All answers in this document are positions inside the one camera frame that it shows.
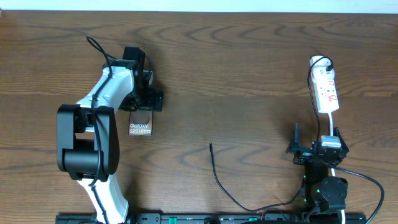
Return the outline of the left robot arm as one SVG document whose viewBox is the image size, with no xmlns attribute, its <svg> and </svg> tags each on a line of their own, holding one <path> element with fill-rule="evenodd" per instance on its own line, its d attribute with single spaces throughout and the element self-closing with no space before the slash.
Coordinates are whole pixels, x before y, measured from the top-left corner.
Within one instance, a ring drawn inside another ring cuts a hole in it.
<svg viewBox="0 0 398 224">
<path fill-rule="evenodd" d="M 121 59 L 107 55 L 93 89 L 57 111 L 57 165 L 85 189 L 96 211 L 94 223 L 132 221 L 116 175 L 116 113 L 162 111 L 164 94 L 152 87 L 154 74 L 145 70 L 146 58 L 139 47 L 125 47 Z"/>
</svg>

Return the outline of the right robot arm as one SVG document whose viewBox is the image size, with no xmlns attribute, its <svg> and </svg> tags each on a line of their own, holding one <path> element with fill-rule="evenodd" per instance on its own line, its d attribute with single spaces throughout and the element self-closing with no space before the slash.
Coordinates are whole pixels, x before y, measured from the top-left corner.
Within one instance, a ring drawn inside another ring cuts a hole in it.
<svg viewBox="0 0 398 224">
<path fill-rule="evenodd" d="M 334 169 L 349 153 L 338 128 L 331 136 L 323 135 L 310 147 L 300 145 L 299 126 L 294 126 L 286 152 L 293 154 L 293 163 L 304 166 L 301 194 L 306 211 L 302 218 L 307 223 L 346 223 L 345 199 L 348 181 L 337 177 Z"/>
</svg>

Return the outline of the bronze Galaxy smartphone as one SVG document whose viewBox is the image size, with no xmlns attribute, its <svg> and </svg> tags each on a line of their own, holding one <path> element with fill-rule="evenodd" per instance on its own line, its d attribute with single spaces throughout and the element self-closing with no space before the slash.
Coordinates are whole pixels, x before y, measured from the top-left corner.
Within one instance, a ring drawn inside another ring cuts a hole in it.
<svg viewBox="0 0 398 224">
<path fill-rule="evenodd" d="M 130 136 L 151 136 L 153 133 L 153 112 L 137 110 L 130 112 L 129 132 Z"/>
</svg>

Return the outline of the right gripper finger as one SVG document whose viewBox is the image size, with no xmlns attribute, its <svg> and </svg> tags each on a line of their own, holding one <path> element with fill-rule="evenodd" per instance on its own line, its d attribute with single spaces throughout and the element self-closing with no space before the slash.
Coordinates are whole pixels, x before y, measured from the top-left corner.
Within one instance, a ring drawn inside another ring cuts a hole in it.
<svg viewBox="0 0 398 224">
<path fill-rule="evenodd" d="M 294 132 L 292 139 L 290 140 L 290 147 L 295 149 L 300 146 L 300 139 L 299 139 L 299 125 L 296 123 L 294 125 Z"/>
<path fill-rule="evenodd" d="M 342 146 L 344 146 L 346 144 L 344 142 L 343 138 L 341 137 L 341 133 L 340 133 L 338 127 L 333 128 L 333 135 L 334 135 L 334 137 L 337 137 L 339 139 Z"/>
</svg>

